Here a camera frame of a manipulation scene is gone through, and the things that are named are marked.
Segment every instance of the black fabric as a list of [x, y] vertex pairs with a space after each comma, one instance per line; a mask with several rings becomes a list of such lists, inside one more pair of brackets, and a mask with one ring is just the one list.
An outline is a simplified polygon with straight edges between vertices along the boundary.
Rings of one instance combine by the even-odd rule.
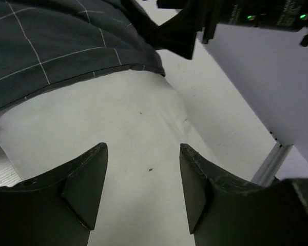
[[137, 21], [152, 25], [121, 0], [0, 0], [0, 110], [112, 72], [164, 75]]

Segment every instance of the plaid cloth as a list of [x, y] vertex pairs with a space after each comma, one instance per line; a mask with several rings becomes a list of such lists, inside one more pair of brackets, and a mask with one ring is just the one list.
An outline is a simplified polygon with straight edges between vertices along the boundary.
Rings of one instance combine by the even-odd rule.
[[107, 73], [164, 75], [125, 11], [120, 0], [0, 0], [0, 110]]

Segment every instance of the white cloth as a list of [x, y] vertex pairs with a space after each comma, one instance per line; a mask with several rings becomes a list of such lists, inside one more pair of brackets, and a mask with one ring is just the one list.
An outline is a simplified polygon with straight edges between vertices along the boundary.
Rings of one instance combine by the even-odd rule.
[[179, 169], [180, 143], [217, 160], [165, 78], [123, 71], [0, 112], [0, 145], [23, 179], [100, 142], [108, 145], [109, 161], [89, 245], [194, 245]]

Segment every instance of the black object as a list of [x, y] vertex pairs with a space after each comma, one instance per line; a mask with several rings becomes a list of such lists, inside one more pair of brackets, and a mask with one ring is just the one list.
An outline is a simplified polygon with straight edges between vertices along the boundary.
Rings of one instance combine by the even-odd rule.
[[[121, 0], [134, 13], [128, 16], [140, 35], [156, 49], [167, 49], [192, 59], [196, 35], [202, 43], [214, 38], [218, 23], [296, 32], [308, 27], [308, 0], [157, 0], [158, 8], [181, 11], [157, 26], [135, 0]], [[301, 46], [308, 45], [306, 35]]]
[[0, 187], [0, 246], [86, 246], [107, 162], [107, 146], [100, 143], [40, 176]]
[[185, 144], [180, 167], [196, 246], [308, 245], [308, 179], [260, 187]]

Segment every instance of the label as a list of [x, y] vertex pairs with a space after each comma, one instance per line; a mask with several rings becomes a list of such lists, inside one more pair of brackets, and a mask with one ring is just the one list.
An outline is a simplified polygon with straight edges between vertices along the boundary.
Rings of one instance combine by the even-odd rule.
[[235, 4], [233, 7], [232, 15], [230, 16], [230, 19], [229, 19], [230, 25], [235, 25], [237, 23], [241, 12], [242, 12], [242, 9], [239, 8], [238, 4]]
[[286, 0], [283, 12], [277, 21], [278, 26], [290, 27], [296, 21], [301, 11], [301, 5], [297, 5], [294, 0]]

